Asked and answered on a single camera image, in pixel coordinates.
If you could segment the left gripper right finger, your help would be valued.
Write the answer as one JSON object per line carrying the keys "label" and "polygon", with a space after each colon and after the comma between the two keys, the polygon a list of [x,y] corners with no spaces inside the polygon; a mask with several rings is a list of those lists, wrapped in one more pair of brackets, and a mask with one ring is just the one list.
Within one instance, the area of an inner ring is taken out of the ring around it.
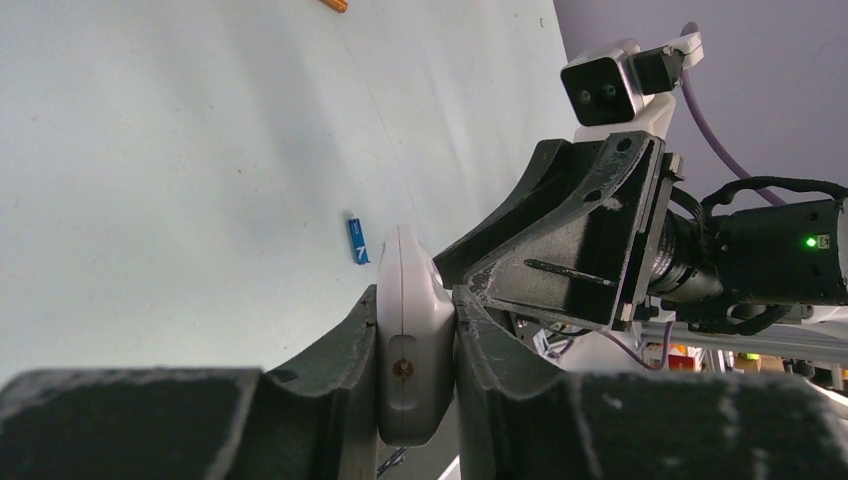
{"label": "left gripper right finger", "polygon": [[786,374],[572,373],[455,289],[465,479],[843,479],[847,431]]}

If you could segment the blue AAA battery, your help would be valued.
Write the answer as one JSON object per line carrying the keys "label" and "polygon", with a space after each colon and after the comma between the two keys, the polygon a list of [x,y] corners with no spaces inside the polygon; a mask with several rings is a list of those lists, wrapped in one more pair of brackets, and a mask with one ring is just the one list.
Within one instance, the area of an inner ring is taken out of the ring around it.
{"label": "blue AAA battery", "polygon": [[347,212],[345,220],[353,260],[357,265],[367,265],[370,262],[370,257],[361,221],[353,212]]}

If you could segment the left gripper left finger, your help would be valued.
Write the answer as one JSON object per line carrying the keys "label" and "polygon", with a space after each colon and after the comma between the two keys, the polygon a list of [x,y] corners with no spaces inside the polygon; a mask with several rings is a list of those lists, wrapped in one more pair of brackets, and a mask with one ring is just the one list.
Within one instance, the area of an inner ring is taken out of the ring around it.
{"label": "left gripper left finger", "polygon": [[284,364],[41,369],[1,391],[5,479],[372,479],[376,290]]}

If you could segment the white AC remote control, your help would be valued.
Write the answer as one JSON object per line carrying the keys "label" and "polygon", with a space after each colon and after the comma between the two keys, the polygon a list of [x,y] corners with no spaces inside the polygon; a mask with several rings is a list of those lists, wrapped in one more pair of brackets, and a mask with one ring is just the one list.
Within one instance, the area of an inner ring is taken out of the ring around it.
{"label": "white AC remote control", "polygon": [[416,447],[438,430],[454,392],[455,306],[413,228],[385,239],[376,283],[377,420],[384,443]]}

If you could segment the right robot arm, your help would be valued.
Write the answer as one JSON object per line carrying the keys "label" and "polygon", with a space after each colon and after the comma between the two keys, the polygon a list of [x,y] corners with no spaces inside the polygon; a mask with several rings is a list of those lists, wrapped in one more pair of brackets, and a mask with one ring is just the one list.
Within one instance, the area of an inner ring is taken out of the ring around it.
{"label": "right robot arm", "polygon": [[657,136],[538,143],[516,187],[436,256],[489,308],[594,329],[657,315],[751,336],[797,306],[847,302],[847,191],[755,176],[702,200]]}

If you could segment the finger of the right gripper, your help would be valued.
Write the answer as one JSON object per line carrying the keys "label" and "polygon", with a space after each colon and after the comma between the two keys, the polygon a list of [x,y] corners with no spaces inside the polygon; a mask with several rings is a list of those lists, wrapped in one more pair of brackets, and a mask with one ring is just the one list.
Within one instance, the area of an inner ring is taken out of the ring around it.
{"label": "finger of the right gripper", "polygon": [[584,328],[621,323],[643,194],[666,145],[641,131],[595,142],[574,191],[468,272],[463,284],[484,306]]}
{"label": "finger of the right gripper", "polygon": [[443,285],[461,285],[472,267],[560,205],[584,179],[597,143],[548,139],[537,143],[506,199],[477,226],[434,257]]}

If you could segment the orange AAA battery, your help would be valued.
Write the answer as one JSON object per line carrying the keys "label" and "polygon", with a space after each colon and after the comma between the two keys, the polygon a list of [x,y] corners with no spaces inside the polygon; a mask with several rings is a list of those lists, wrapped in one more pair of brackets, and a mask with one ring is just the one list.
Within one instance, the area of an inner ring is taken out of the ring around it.
{"label": "orange AAA battery", "polygon": [[320,0],[322,4],[338,14],[344,14],[349,8],[347,0]]}

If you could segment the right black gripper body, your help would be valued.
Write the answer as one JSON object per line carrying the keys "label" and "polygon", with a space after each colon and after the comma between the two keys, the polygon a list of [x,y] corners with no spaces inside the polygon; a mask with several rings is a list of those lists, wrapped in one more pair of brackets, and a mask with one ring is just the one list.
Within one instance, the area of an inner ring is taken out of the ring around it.
{"label": "right black gripper body", "polygon": [[647,296],[671,190],[683,179],[682,166],[679,154],[667,152],[656,159],[650,171],[622,290],[623,303],[619,308],[622,324],[634,320],[637,306]]}

